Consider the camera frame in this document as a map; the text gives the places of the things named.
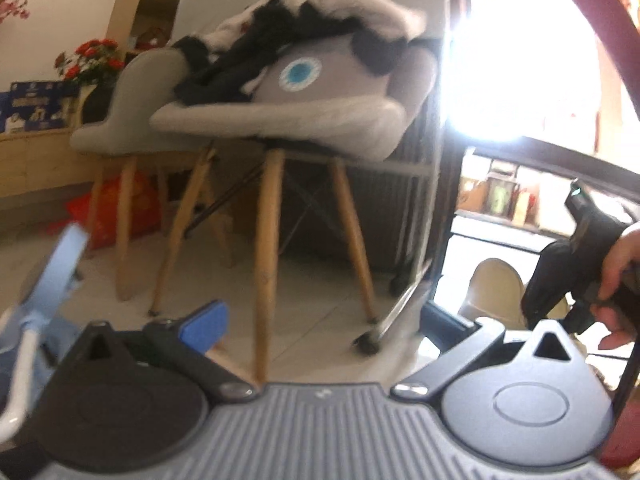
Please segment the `person right hand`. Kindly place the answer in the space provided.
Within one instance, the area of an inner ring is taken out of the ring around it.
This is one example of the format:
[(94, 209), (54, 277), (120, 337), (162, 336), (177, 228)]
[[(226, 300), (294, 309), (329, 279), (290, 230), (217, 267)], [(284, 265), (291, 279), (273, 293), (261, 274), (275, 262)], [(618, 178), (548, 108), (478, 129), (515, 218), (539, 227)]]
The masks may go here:
[(607, 307), (609, 300), (620, 287), (623, 274), (633, 263), (639, 262), (639, 223), (635, 223), (620, 234), (602, 262), (601, 285), (598, 291), (598, 304), (593, 304), (590, 311), (597, 322), (608, 329), (608, 335), (598, 344), (598, 349), (610, 351), (634, 341), (634, 334), (623, 326), (617, 312)]

